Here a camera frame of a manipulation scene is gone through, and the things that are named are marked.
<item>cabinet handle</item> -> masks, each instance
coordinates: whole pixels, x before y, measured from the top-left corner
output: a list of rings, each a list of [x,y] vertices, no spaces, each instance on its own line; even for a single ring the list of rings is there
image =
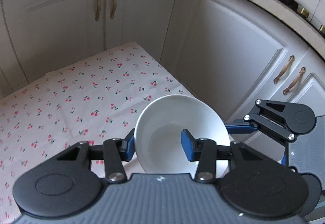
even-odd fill
[[[301,67],[298,76],[291,82],[291,84],[286,89],[283,90],[284,95],[287,95],[290,89],[293,88],[296,85],[296,83],[298,83],[298,81],[301,80],[304,73],[306,73],[306,67]]]
[[[114,16],[115,16],[115,10],[116,10],[116,7],[117,7],[117,0],[113,0],[113,7],[112,7],[112,11],[110,13],[110,18],[113,19]]]
[[[100,19],[100,9],[101,9],[101,0],[97,0],[97,9],[95,20],[98,21]]]
[[[294,55],[291,55],[290,58],[289,58],[289,60],[288,60],[288,62],[287,62],[287,64],[282,68],[282,70],[278,74],[278,76],[276,78],[274,78],[273,83],[275,83],[275,84],[278,83],[280,77],[282,75],[284,75],[284,73],[287,71],[287,69],[289,68],[289,66],[294,62],[294,60],[295,60],[295,56]]]

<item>white bowl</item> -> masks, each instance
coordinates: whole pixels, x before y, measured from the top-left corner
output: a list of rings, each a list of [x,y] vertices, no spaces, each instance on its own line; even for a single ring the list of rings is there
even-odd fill
[[[207,104],[190,96],[163,96],[142,111],[135,125],[135,151],[146,173],[190,173],[194,177],[198,162],[186,158],[180,136],[183,129],[196,139],[230,145],[224,123]],[[227,166],[227,161],[217,161],[216,177],[221,177]]]

